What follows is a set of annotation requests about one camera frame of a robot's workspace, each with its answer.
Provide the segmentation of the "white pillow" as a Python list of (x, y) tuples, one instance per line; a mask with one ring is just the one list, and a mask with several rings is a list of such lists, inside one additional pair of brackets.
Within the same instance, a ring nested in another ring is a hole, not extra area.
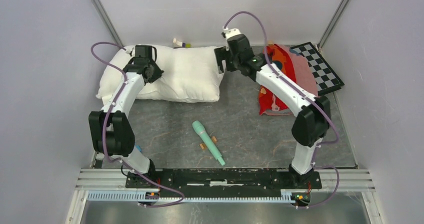
[(156, 63), (164, 71), (147, 83), (137, 99), (172, 102), (217, 102), (223, 74), (218, 71), (215, 47), (177, 48), (156, 45)]

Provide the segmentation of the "pink red patterned pillowcase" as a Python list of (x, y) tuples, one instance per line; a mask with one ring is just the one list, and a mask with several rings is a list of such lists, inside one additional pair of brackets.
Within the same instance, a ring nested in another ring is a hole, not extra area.
[[(277, 44), (269, 44), (267, 53), (277, 68), (292, 81), (315, 96), (319, 95), (315, 78), (304, 56), (287, 46)], [(258, 103), (260, 107), (259, 115), (279, 116), (292, 114), (287, 105), (264, 86), (260, 87)]]

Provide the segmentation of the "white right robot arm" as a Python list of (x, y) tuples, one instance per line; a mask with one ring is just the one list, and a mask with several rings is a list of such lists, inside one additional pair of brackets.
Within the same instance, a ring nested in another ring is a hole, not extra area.
[(238, 29), (223, 31), (222, 36), (226, 45), (214, 50), (219, 72), (239, 71), (270, 90), (295, 116), (291, 133), (297, 145), (288, 179), (293, 187), (303, 187), (313, 169), (316, 147), (332, 126), (328, 98), (301, 88), (270, 63), (267, 53), (255, 54), (248, 38)]

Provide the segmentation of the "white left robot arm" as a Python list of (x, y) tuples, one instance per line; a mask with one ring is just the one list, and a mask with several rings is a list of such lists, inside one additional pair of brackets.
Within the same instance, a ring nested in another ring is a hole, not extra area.
[(158, 53), (154, 46), (136, 45), (125, 52), (130, 60), (123, 68), (107, 64), (118, 70), (122, 78), (101, 110), (89, 114), (91, 140), (96, 152), (104, 154), (107, 161), (118, 161), (139, 174), (139, 183), (149, 188), (156, 184), (157, 174), (152, 170), (152, 161), (136, 148), (128, 116), (139, 92), (147, 83), (158, 80), (163, 70), (156, 63)]

